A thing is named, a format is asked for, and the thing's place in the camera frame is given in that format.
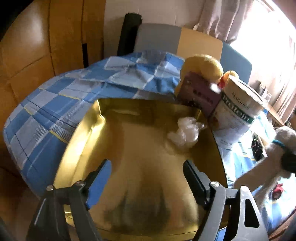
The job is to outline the white protein powder can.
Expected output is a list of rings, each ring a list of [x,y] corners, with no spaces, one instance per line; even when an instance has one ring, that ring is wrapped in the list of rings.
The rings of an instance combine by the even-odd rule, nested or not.
[[[263,105],[262,97],[254,89],[230,75],[211,116],[212,128],[222,137],[239,138],[250,129]]]

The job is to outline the black floral cloth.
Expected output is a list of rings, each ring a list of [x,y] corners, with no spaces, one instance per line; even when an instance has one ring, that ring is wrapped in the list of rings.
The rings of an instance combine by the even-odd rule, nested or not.
[[[265,146],[260,136],[256,133],[252,134],[251,149],[254,159],[258,162],[266,157]]]

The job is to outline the black rolled mat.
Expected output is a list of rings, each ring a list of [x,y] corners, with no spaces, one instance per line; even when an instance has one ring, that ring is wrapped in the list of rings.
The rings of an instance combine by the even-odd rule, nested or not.
[[[136,13],[127,13],[124,17],[117,56],[125,56],[134,51],[137,32],[142,24],[142,16]]]

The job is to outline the pink curtain left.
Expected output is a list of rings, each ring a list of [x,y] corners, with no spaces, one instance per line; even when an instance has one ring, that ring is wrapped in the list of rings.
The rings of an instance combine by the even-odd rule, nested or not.
[[[237,39],[252,4],[250,0],[204,1],[193,29],[230,44]]]

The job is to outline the purple box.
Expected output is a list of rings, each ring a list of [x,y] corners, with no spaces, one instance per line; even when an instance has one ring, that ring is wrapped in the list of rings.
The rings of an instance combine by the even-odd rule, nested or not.
[[[177,100],[186,106],[198,108],[208,118],[221,99],[221,90],[202,76],[188,72],[177,94]]]

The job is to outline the white plastic bag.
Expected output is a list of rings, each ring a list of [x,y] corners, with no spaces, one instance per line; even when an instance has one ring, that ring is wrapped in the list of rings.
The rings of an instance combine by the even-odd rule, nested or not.
[[[176,132],[169,132],[168,139],[180,149],[189,149],[196,145],[199,133],[206,129],[204,123],[198,122],[194,117],[184,117],[177,121]]]

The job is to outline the gold metal tray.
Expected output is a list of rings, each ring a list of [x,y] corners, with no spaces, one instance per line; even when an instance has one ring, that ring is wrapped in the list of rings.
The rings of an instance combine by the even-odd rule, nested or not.
[[[209,179],[226,185],[218,147],[210,129],[196,145],[182,149],[167,135],[180,118],[200,111],[161,100],[110,98],[94,102],[75,130],[60,162],[54,185],[68,187],[111,161],[111,176],[91,217],[105,240],[190,240],[205,215],[183,174],[194,162]]]

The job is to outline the grey yellow blue headboard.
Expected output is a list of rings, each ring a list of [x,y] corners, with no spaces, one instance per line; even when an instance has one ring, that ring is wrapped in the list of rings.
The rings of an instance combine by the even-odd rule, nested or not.
[[[167,24],[141,24],[134,51],[159,50],[184,59],[196,54],[210,55],[221,63],[224,71],[234,70],[248,83],[252,64],[229,44],[207,34]]]

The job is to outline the wooden wardrobe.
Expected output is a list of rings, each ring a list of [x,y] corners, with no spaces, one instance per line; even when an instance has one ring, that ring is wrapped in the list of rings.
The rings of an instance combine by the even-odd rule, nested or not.
[[[103,57],[105,1],[33,1],[1,40],[1,123],[39,85]]]

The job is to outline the blue plaid bed cover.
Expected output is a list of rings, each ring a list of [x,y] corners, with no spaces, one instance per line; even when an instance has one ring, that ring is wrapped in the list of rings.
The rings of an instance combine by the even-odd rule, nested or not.
[[[6,119],[4,142],[31,191],[53,184],[79,122],[99,98],[174,100],[182,57],[156,50],[111,56],[41,84]]]

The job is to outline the white socks teal band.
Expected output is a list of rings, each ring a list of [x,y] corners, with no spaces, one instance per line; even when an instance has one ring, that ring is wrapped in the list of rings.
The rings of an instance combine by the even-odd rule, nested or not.
[[[235,181],[234,188],[247,186],[251,192],[260,188],[255,193],[254,200],[261,207],[277,181],[280,178],[289,178],[292,174],[281,166],[281,157],[285,152],[295,154],[295,131],[288,126],[277,129],[275,139],[266,148],[267,157],[240,176]]]

